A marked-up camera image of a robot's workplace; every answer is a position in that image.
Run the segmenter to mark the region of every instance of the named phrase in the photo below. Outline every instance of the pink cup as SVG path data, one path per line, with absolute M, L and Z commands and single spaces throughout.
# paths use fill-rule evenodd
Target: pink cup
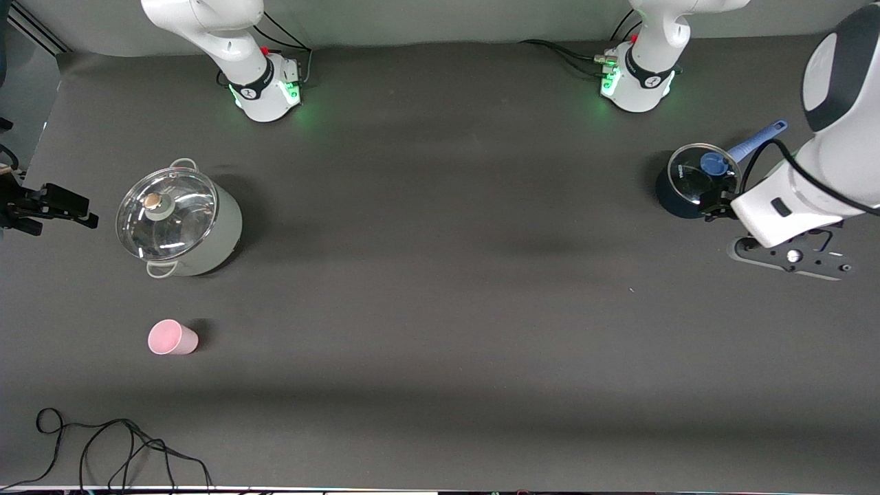
M 175 320 L 162 320 L 153 325 L 147 345 L 156 354 L 189 354 L 199 344 L 199 336 Z

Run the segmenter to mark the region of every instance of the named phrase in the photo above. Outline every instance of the cable connector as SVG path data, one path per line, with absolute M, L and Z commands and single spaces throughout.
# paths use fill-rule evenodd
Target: cable connector
M 617 67 L 617 57 L 614 55 L 594 55 L 593 63 L 607 65 L 609 67 Z

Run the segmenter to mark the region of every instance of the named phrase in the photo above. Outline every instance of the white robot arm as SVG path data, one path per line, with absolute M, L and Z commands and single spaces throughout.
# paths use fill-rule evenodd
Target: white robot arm
M 837 195 L 880 206 L 880 2 L 844 19 L 819 43 L 803 77 L 803 110 L 816 132 L 796 153 L 805 172 Z M 862 213 L 799 174 L 787 160 L 731 203 L 762 246 Z
M 601 94 L 628 112 L 647 112 L 669 92 L 672 68 L 691 40 L 686 15 L 733 11 L 749 0 L 629 0 L 642 16 L 635 44 L 624 41 L 605 52 L 617 56 L 620 68 Z
M 141 6 L 153 24 L 214 60 L 251 119 L 277 120 L 300 102 L 296 61 L 265 55 L 246 30 L 260 22 L 262 0 L 141 0 Z

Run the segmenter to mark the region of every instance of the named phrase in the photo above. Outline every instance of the white pot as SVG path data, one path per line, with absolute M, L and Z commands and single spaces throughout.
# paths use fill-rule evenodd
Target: white pot
M 211 271 L 232 254 L 241 210 L 193 160 L 178 159 L 128 192 L 116 225 L 122 245 L 146 261 L 150 277 L 186 277 Z

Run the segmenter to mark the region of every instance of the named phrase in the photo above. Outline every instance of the blue handle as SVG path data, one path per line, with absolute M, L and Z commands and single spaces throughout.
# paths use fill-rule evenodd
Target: blue handle
M 777 137 L 779 133 L 785 129 L 788 129 L 788 122 L 783 120 L 776 121 L 756 132 L 754 136 L 749 137 L 742 143 L 730 148 L 728 154 L 734 159 L 734 161 L 739 163 L 743 161 L 745 157 L 749 156 L 749 153 L 755 151 L 758 146 Z

